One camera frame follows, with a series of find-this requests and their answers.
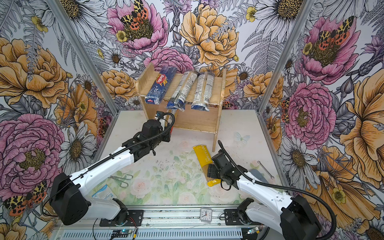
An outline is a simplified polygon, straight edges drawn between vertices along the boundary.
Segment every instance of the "clock face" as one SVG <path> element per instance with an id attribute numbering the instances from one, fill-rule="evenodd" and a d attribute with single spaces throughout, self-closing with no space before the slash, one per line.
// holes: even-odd
<path id="1" fill-rule="evenodd" d="M 208 207 L 202 207 L 200 210 L 200 221 L 211 222 L 212 221 L 212 209 Z"/>

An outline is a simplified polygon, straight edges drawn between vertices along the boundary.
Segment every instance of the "wooden shelf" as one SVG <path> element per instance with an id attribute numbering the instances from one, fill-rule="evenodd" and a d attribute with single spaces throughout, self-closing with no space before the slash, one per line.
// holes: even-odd
<path id="1" fill-rule="evenodd" d="M 163 101 L 160 105 L 147 104 L 144 97 L 147 95 L 149 90 L 152 87 L 153 82 L 155 81 L 158 71 L 155 71 L 153 64 L 150 63 L 147 68 L 143 71 L 141 76 L 136 82 L 136 90 L 139 93 L 140 101 L 143 106 L 143 110 L 147 119 L 153 119 L 157 111 L 169 112 L 169 109 L 166 109 L 167 103 L 171 98 L 172 94 L 179 85 L 180 79 L 183 76 L 181 73 L 177 73 L 172 80 L 166 95 L 163 98 Z M 198 132 L 208 132 L 214 134 L 214 142 L 212 151 L 215 151 L 218 126 L 220 123 L 221 111 L 224 100 L 224 90 L 225 90 L 225 77 L 226 70 L 223 72 L 223 77 L 214 79 L 214 86 L 212 90 L 212 97 L 210 98 L 209 112 L 198 111 L 191 109 L 191 105 L 186 105 L 185 111 L 177 111 L 176 121 L 174 124 L 175 128 L 198 131 Z M 197 86 L 197 80 L 193 84 L 191 91 L 189 92 L 186 102 L 193 102 Z"/>

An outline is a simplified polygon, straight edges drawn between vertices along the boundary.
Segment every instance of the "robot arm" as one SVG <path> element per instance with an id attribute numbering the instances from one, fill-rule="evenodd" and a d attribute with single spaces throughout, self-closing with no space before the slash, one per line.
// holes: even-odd
<path id="1" fill-rule="evenodd" d="M 165 115 L 171 115 L 172 122 L 163 129 L 160 119 Z M 55 177 L 48 201 L 64 225 L 73 224 L 82 218 L 106 218 L 118 225 L 127 220 L 127 208 L 120 200 L 96 199 L 88 194 L 107 177 L 138 161 L 150 151 L 155 155 L 154 148 L 160 142 L 170 141 L 174 115 L 157 112 L 156 116 L 157 120 L 150 119 L 144 123 L 141 132 L 124 142 L 108 157 L 70 176 L 61 173 Z"/>
<path id="2" fill-rule="evenodd" d="M 255 184 L 260 180 L 245 168 L 232 165 L 227 156 L 225 151 L 219 150 L 219 153 L 212 157 L 216 169 L 211 172 L 228 185 L 256 199 L 254 201 L 247 198 L 237 208 L 243 224 L 260 222 L 280 232 L 287 240 L 316 238 L 321 231 L 321 225 L 305 198 L 300 195 L 294 198 L 284 191 L 279 192 L 274 188 Z"/>

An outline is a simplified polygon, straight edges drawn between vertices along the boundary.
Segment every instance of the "blue pasta box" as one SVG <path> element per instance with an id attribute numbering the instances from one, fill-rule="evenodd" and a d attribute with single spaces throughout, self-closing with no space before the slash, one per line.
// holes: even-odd
<path id="1" fill-rule="evenodd" d="M 156 77 L 156 80 L 153 83 L 151 89 L 145 96 L 145 102 L 149 104 L 159 105 L 163 100 L 170 86 L 170 83 L 175 77 L 176 72 L 177 67 L 163 66 L 159 72 L 159 75 Z"/>

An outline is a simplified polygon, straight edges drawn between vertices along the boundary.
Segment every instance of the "yellow package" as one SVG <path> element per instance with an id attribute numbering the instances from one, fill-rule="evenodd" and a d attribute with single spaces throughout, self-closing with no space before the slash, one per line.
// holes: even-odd
<path id="1" fill-rule="evenodd" d="M 207 172 L 208 172 L 208 165 L 213 163 L 211 159 L 211 155 L 208 152 L 207 146 L 206 145 L 197 145 L 194 146 L 193 149 L 195 150 L 197 159 L 200 163 L 201 169 L 203 170 L 205 179 L 207 180 L 207 185 L 209 187 L 212 187 L 216 184 L 220 183 L 220 179 L 214 179 L 211 177 L 207 177 Z"/>

